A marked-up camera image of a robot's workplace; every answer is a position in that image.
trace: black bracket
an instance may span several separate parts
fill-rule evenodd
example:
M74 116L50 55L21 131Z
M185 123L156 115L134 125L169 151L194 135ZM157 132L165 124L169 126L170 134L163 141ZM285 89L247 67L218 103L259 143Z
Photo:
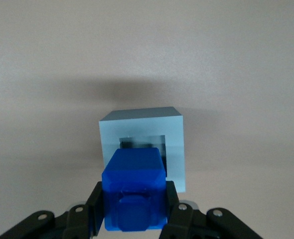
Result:
M262 239L235 215L223 208L201 213L180 203L174 182L167 186L167 220L160 239ZM49 211L33 213L0 236L0 239L89 239L96 237L104 218L102 182L85 204L59 217Z

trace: blue plastic block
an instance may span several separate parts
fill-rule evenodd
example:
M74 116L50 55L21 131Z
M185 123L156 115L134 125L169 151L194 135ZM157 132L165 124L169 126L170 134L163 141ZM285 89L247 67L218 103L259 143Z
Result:
M183 117L174 107L112 111L99 127L105 166L118 148L156 147L167 181L185 191Z
M157 148L117 149L102 174L105 228L162 229L166 178Z

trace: light blue box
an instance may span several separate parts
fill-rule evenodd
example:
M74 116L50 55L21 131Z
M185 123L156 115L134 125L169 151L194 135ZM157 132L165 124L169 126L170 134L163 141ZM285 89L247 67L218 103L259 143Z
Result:
M185 192L183 117L174 107L112 111L99 127L105 167L118 148L157 147L166 180Z

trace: metal bolt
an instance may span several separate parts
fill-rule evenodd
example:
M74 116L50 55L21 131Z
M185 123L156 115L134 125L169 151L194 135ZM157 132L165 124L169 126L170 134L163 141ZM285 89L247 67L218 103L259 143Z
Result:
M178 208L180 210L183 210L183 211L187 210L187 206L185 204L183 204L183 203L182 204L179 204Z
M83 211L82 207L78 207L78 208L75 209L75 212L77 212L77 213L80 213L81 211Z
M45 219L45 218L47 218L47 214L39 215L37 219L39 219L39 220L43 220L43 219Z
M213 215L215 215L216 217L222 217L222 211L215 209L213 210Z

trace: square opening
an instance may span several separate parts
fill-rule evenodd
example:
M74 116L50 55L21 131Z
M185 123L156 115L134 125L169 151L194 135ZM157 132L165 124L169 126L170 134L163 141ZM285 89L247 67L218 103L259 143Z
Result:
M158 148L167 177L165 135L120 138L121 148Z

